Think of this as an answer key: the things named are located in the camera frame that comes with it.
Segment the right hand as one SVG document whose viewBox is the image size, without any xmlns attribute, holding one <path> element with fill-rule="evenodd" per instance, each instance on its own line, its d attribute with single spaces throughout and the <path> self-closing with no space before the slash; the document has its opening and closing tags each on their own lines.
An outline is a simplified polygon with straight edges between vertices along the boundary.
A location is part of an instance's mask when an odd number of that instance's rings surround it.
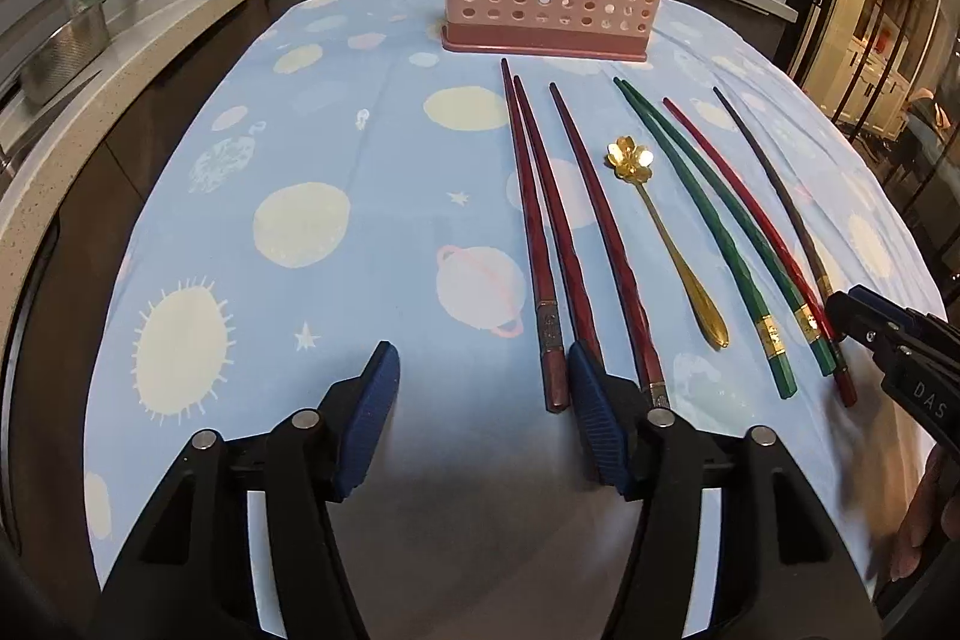
<svg viewBox="0 0 960 640">
<path fill-rule="evenodd" d="M 946 450 L 935 445 L 898 528 L 885 526 L 872 537 L 867 580 L 887 583 L 912 576 L 923 559 L 923 546 L 935 530 L 942 531 L 950 542 L 957 541 L 958 492 L 947 495 L 940 489 L 949 463 Z"/>
</svg>

